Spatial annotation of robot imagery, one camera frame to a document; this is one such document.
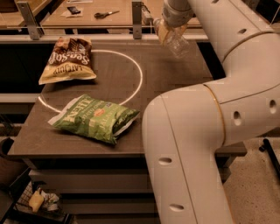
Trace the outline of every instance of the chip bag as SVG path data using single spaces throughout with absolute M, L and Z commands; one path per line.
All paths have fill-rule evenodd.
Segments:
M 60 37 L 38 84 L 96 78 L 91 67 L 91 48 L 92 45 L 88 39 Z
M 71 100 L 49 123 L 58 129 L 116 144 L 118 136 L 137 118 L 139 111 L 91 98 Z

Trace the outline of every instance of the orange chip bag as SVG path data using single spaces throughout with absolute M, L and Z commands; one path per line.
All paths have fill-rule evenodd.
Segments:
M 95 79 L 96 74 L 90 61 L 91 48 L 92 45 L 88 39 L 60 37 L 38 84 Z

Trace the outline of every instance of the green chip bag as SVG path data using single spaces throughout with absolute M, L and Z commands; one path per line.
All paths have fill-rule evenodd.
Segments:
M 139 111 L 91 98 L 71 100 L 49 123 L 58 129 L 116 144 L 117 137 L 137 118 Z

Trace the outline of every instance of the yellow object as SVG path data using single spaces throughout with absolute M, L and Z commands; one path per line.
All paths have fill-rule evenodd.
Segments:
M 36 191 L 29 200 L 29 206 L 32 207 L 32 211 L 36 213 L 44 202 L 44 197 L 39 191 Z

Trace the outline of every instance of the scissors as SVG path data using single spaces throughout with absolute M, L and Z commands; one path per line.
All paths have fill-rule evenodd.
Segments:
M 119 12 L 119 10 L 109 11 L 109 12 L 105 12 L 105 13 L 97 12 L 94 14 L 94 17 L 95 18 L 105 18 L 106 16 L 109 16 L 109 15 L 117 13 L 117 12 Z

